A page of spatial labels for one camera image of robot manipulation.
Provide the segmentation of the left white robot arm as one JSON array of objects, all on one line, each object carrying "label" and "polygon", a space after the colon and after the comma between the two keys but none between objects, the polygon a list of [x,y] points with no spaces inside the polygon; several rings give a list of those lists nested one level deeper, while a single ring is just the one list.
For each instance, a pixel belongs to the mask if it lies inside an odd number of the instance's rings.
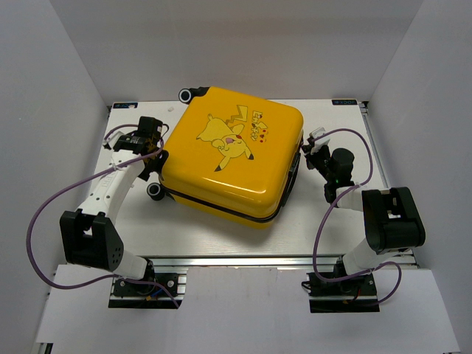
[{"label": "left white robot arm", "polygon": [[111,151],[108,169],[94,190],[76,211],[60,218],[60,232],[66,261],[103,269],[131,279],[139,294],[149,294],[156,276],[146,270],[148,262],[125,250],[115,228],[119,209],[136,179],[147,181],[162,162],[162,128],[165,124],[142,116],[130,133],[121,126],[105,135],[103,147]]}]

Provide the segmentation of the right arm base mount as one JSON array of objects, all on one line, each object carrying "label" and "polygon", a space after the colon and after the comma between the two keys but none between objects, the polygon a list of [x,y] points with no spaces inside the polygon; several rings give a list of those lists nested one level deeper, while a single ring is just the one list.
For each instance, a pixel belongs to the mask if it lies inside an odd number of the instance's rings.
[{"label": "right arm base mount", "polygon": [[308,292],[311,313],[377,313],[377,288],[372,275],[342,282],[324,282],[307,273],[301,286]]}]

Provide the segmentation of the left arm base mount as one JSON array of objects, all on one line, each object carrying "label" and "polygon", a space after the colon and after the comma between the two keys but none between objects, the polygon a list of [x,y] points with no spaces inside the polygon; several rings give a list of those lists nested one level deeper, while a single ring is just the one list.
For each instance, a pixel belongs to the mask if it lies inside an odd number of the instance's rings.
[{"label": "left arm base mount", "polygon": [[114,280],[108,307],[176,310],[175,302],[178,305],[182,303],[187,283],[185,270],[155,268],[148,272],[145,281],[153,282],[153,284],[136,284],[126,280]]}]

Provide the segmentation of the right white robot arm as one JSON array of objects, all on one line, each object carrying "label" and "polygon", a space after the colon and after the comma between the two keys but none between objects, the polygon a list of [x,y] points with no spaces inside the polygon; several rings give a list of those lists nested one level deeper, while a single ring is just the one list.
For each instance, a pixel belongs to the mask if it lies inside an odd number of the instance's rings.
[{"label": "right white robot arm", "polygon": [[325,179],[324,197],[330,207],[363,214],[364,239],[340,257],[333,269],[338,292],[352,293],[360,284],[358,273],[371,271],[390,257],[425,243],[426,231],[409,188],[371,190],[356,185],[352,180],[355,157],[347,149],[330,152],[327,145],[305,145],[302,151],[308,168]]}]

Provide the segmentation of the yellow hard-shell suitcase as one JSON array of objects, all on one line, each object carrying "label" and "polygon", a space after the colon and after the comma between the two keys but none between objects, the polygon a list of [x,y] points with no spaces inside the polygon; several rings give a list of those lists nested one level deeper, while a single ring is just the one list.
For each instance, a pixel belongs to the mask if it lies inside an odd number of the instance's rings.
[{"label": "yellow hard-shell suitcase", "polygon": [[183,88],[164,143],[162,189],[175,201],[258,229],[285,206],[303,135],[297,109],[218,87]]}]

